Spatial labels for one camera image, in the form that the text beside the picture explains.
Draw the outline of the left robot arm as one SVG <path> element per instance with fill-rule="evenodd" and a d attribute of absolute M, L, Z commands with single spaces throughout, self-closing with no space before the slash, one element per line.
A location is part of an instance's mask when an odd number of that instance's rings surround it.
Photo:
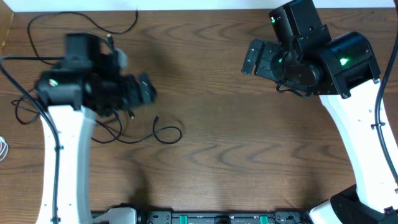
<path fill-rule="evenodd" d="M 127 57 L 113 38 L 67 34 L 65 56 L 35 85 L 45 137 L 44 184 L 38 223 L 137 223 L 137 210 L 112 208 L 94 217 L 90 209 L 91 137 L 97 116 L 154 101 L 146 74 L 121 75 Z"/>

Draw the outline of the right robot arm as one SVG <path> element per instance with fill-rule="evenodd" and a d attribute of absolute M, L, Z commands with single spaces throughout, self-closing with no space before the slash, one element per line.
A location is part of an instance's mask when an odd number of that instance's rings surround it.
<path fill-rule="evenodd" d="M 318 96 L 332 117 L 355 184 L 307 212 L 309 223 L 396 223 L 397 142 L 383 95 L 395 61 L 382 72 L 364 35 L 332 38 L 312 0 L 269 13 L 277 43 L 251 41 L 242 72 L 276 84 L 278 92 Z"/>

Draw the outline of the wooden side panel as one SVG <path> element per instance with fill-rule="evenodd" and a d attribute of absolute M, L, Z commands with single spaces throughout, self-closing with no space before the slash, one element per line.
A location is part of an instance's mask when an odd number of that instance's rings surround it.
<path fill-rule="evenodd" d="M 0 0 L 0 53 L 6 44 L 6 38 L 12 24 L 14 12 L 7 6 L 7 4 Z"/>

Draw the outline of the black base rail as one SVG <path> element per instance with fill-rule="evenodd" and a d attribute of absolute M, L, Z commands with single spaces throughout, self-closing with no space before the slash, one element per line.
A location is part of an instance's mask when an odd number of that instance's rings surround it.
<path fill-rule="evenodd" d="M 271 212 L 188 212 L 171 208 L 144 209 L 136 205 L 122 203 L 108 208 L 131 208 L 136 212 L 136 223 L 146 224 L 306 224 L 311 223 L 305 212 L 277 210 Z"/>

